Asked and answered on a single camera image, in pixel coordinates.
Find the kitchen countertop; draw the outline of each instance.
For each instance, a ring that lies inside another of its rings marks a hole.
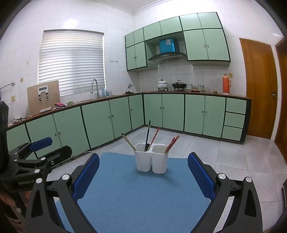
[[[92,100],[87,100],[87,101],[81,101],[81,102],[76,102],[74,104],[68,105],[65,108],[58,108],[55,110],[50,110],[50,111],[46,111],[46,112],[42,112],[33,116],[29,116],[27,118],[25,118],[23,121],[18,122],[16,124],[9,124],[8,125],[8,129],[12,129],[15,128],[19,125],[22,125],[24,123],[27,123],[29,121],[38,119],[40,117],[44,117],[44,116],[48,116],[50,114],[56,113],[56,112],[61,112],[64,111],[66,109],[70,109],[70,108],[75,108],[75,107],[79,107],[79,106],[83,106],[86,104],[92,104],[92,103],[96,103],[96,102],[102,102],[102,101],[106,101],[106,100],[111,100],[111,99],[117,99],[117,98],[121,98],[121,97],[125,97],[125,96],[134,96],[134,95],[140,95],[140,94],[189,94],[189,95],[206,95],[206,96],[220,96],[220,97],[232,97],[232,98],[239,98],[239,99],[246,99],[246,100],[250,100],[251,98],[246,97],[246,96],[239,96],[239,95],[225,95],[222,93],[218,93],[218,94],[213,94],[213,92],[210,93],[199,93],[199,92],[188,92],[188,91],[152,91],[152,92],[135,92],[133,94],[119,94],[119,95],[112,95],[109,97],[102,97],[102,98],[97,98],[97,99],[92,99]]]

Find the tiled floor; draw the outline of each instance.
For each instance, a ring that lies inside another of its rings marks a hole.
[[[156,129],[151,128],[151,141]],[[147,128],[141,128],[127,135],[133,145],[145,142]],[[160,130],[154,143],[169,144],[178,135]],[[230,179],[243,180],[250,176],[255,184],[263,218],[263,230],[276,223],[283,212],[282,184],[287,179],[287,165],[273,141],[264,138],[247,136],[244,145],[210,140],[200,137],[179,134],[180,138],[169,152],[169,157],[187,158],[191,152],[196,152],[205,164],[211,165],[217,173],[225,173]],[[133,149],[123,139],[105,145],[96,153],[115,152],[133,155]],[[78,165],[86,162],[91,154],[86,154],[76,160],[55,168],[48,180],[59,179],[64,173],[72,173]],[[227,218],[232,205],[228,200],[226,210],[220,219],[215,232],[220,230]]]

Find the orange thermos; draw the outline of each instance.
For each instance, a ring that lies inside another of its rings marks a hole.
[[[231,87],[231,80],[229,79],[227,74],[224,74],[222,82],[223,82],[223,94],[229,94],[229,88]]]

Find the window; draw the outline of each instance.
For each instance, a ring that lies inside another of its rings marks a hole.
[[[81,30],[44,31],[38,82],[59,80],[60,96],[88,92],[92,80],[105,88],[102,33]]]

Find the faucet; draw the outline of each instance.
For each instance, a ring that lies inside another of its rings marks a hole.
[[[96,79],[93,79],[91,94],[93,94],[94,81],[96,81],[96,85],[97,85],[97,98],[99,98],[99,97],[100,97],[100,95],[99,95],[99,89],[98,89],[98,82],[97,82],[97,80],[96,80]]]

